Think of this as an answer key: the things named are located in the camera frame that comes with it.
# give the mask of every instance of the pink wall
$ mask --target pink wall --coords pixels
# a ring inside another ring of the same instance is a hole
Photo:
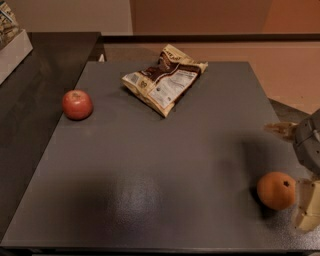
[[[131,0],[134,34],[320,32],[319,0]]]

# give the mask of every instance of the wall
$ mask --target wall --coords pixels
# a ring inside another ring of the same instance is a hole
[[[131,35],[129,0],[6,0],[28,32],[97,31]]]
[[[319,0],[7,0],[30,32],[319,33]]]

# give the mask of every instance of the orange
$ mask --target orange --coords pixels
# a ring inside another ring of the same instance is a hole
[[[257,193],[267,207],[280,211],[295,203],[296,181],[283,172],[269,172],[257,183]]]

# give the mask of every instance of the white wall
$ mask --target white wall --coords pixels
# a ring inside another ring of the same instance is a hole
[[[28,32],[131,35],[130,0],[6,0]]]

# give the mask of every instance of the gray table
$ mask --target gray table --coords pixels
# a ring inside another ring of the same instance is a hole
[[[88,63],[86,120],[61,119],[1,243],[63,251],[300,252],[319,231],[257,199],[265,173],[306,177],[250,65],[212,62],[167,119],[120,82],[150,63]]]

